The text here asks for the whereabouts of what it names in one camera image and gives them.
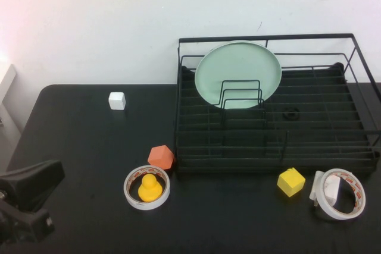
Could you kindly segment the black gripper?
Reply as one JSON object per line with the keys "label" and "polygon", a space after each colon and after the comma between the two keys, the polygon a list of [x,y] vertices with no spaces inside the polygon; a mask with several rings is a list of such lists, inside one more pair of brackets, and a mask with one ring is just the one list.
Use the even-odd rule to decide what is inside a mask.
{"label": "black gripper", "polygon": [[[54,232],[50,213],[40,208],[64,177],[59,160],[1,173],[2,242],[41,242]],[[18,207],[40,210],[22,212]]]}

